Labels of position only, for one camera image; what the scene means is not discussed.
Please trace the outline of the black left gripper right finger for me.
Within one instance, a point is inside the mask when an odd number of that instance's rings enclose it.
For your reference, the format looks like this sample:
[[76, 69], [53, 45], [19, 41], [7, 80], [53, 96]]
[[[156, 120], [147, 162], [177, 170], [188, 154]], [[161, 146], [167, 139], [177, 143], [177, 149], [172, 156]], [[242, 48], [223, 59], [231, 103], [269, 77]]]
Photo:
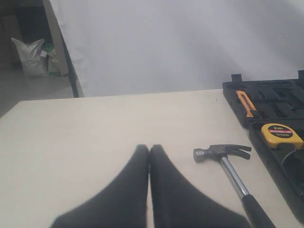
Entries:
[[239, 215], [196, 189], [161, 145], [150, 150], [150, 185], [156, 228], [249, 228]]

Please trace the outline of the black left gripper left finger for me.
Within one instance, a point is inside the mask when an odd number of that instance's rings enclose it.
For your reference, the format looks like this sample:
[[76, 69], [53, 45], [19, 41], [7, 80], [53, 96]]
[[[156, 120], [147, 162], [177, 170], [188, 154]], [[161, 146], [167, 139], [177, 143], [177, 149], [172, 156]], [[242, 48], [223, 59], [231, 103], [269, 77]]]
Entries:
[[55, 219], [54, 228], [147, 226], [149, 150], [139, 144], [122, 171], [101, 192]]

